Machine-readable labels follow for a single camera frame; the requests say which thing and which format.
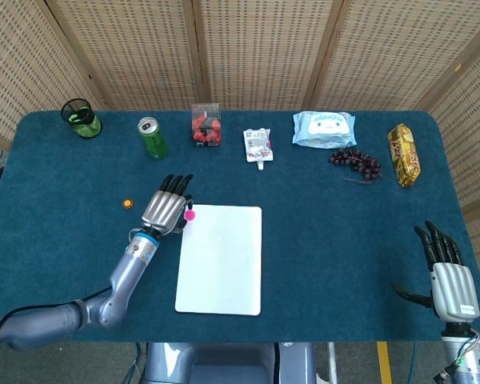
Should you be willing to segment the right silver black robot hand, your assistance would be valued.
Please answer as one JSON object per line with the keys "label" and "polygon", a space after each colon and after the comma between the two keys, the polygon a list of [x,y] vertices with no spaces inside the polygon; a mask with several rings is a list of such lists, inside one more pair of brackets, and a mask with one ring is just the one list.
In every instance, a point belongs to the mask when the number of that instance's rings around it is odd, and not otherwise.
{"label": "right silver black robot hand", "polygon": [[415,226],[430,275],[430,294],[411,293],[392,282],[393,291],[400,298],[430,308],[445,323],[443,337],[475,338],[474,320],[480,317],[477,291],[471,269],[462,260],[455,240],[442,232],[431,221],[425,228]]}

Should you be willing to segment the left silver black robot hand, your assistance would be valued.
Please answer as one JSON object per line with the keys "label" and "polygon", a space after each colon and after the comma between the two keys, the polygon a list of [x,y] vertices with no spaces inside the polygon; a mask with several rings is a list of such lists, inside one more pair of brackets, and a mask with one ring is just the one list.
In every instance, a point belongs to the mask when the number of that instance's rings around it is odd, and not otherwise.
{"label": "left silver black robot hand", "polygon": [[185,194],[193,175],[167,175],[142,215],[142,228],[156,238],[181,233],[184,212],[193,208],[193,197]]}

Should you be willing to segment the white rectangular board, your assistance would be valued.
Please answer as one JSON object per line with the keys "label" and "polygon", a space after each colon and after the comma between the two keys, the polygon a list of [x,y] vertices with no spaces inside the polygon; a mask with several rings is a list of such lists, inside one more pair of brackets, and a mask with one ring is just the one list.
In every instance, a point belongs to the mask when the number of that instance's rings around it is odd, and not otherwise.
{"label": "white rectangular board", "polygon": [[262,209],[194,205],[183,234],[174,308],[179,313],[261,313]]}

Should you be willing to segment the green drink can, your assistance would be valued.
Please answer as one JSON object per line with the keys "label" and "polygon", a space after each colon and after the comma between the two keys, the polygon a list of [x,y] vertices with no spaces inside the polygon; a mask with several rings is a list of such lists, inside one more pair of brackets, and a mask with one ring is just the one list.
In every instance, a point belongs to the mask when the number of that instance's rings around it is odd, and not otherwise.
{"label": "green drink can", "polygon": [[168,147],[162,135],[158,121],[152,117],[141,118],[138,122],[140,133],[148,153],[155,159],[163,159],[168,155]]}

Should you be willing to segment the clear box of red blocks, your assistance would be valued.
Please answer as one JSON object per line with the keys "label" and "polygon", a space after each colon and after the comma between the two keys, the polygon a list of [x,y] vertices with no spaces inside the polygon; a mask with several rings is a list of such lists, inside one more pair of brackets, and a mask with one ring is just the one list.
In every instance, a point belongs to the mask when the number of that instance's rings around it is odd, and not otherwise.
{"label": "clear box of red blocks", "polygon": [[221,111],[218,103],[192,105],[192,138],[196,146],[220,146],[222,142]]}

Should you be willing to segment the white spouted drink pouch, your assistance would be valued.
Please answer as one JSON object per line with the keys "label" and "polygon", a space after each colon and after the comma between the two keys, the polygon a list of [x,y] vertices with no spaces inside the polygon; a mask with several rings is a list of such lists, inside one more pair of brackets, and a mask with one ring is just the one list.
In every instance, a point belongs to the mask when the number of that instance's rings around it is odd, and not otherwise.
{"label": "white spouted drink pouch", "polygon": [[266,162],[273,160],[270,141],[270,129],[248,129],[243,131],[246,161],[257,165],[259,171],[264,170]]}

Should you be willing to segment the black mesh pen holder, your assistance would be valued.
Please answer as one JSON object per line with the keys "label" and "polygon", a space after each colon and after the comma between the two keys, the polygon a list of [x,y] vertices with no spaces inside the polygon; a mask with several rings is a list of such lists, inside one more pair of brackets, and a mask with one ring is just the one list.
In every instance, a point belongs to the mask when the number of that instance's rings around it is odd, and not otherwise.
{"label": "black mesh pen holder", "polygon": [[83,98],[73,98],[61,108],[61,118],[73,131],[84,139],[92,139],[100,135],[102,122]]}

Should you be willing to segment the grey table leg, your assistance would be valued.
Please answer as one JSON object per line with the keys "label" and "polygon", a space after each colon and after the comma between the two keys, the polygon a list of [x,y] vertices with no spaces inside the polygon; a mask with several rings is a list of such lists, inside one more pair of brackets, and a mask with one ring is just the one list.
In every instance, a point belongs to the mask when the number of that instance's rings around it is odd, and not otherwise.
{"label": "grey table leg", "polygon": [[328,367],[329,367],[329,384],[338,384],[338,371],[336,362],[335,344],[329,342],[328,349]]}

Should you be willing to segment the blue felt table cloth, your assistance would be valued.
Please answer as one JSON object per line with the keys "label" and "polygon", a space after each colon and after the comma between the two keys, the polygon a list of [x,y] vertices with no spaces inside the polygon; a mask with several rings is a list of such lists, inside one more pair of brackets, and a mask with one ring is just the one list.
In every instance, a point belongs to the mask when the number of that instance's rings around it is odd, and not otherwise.
{"label": "blue felt table cloth", "polygon": [[[157,111],[168,156],[149,156],[141,114],[102,111],[102,133],[79,138],[56,110],[18,124],[0,182],[0,315],[64,303],[109,283],[142,212],[168,174],[192,174],[197,203],[262,209],[261,313],[180,314],[174,308],[179,249],[165,237],[133,293],[126,319],[87,327],[80,339],[124,342],[296,342],[435,340],[432,310],[399,298],[398,282],[427,294],[430,276],[415,226],[431,221],[458,244],[480,305],[480,272],[435,120],[421,111],[359,111],[355,137],[382,178],[353,173],[329,153],[292,143],[289,111],[224,111],[222,144],[191,141],[187,111]],[[396,179],[387,135],[408,126],[421,165],[411,186]],[[273,160],[246,161],[243,131],[270,129]],[[126,209],[122,202],[131,199]],[[480,318],[474,323],[480,331]]]}

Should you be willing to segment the yellow snack package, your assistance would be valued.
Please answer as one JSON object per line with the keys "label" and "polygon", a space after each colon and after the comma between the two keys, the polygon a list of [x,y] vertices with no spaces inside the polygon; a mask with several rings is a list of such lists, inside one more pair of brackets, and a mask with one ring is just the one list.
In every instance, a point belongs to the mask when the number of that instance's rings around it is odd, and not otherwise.
{"label": "yellow snack package", "polygon": [[411,129],[400,123],[388,133],[387,139],[398,184],[403,188],[411,186],[421,173]]}

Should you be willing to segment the dark red grape bunch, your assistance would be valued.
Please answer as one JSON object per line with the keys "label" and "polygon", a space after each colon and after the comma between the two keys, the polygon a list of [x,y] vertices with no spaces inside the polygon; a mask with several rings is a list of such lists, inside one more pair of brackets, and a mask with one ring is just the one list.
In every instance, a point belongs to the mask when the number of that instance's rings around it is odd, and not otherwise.
{"label": "dark red grape bunch", "polygon": [[369,185],[382,178],[382,168],[379,160],[356,149],[340,149],[328,158],[334,166],[343,166],[356,173],[356,178],[344,178],[344,181],[359,185]]}

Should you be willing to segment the grey robot torso base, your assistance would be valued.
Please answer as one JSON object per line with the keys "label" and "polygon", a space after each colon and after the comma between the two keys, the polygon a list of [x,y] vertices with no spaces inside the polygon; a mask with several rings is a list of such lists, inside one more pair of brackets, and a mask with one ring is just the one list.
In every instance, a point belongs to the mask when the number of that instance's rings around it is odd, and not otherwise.
{"label": "grey robot torso base", "polygon": [[317,384],[310,342],[150,342],[142,384]]}

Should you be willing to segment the light blue wet wipes pack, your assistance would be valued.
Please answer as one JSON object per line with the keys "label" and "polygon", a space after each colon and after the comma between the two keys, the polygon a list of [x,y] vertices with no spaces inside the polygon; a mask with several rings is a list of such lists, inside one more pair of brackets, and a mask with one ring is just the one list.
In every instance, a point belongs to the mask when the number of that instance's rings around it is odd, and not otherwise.
{"label": "light blue wet wipes pack", "polygon": [[293,115],[292,143],[315,149],[345,149],[357,145],[355,116],[347,112],[303,111]]}

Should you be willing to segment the woven bamboo folding screen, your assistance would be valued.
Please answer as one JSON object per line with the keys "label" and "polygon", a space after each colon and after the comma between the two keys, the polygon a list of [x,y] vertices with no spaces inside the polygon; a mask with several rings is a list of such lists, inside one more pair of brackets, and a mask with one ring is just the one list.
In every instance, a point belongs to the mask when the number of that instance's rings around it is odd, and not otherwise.
{"label": "woven bamboo folding screen", "polygon": [[424,110],[480,267],[480,0],[0,0],[0,163],[29,112]]}

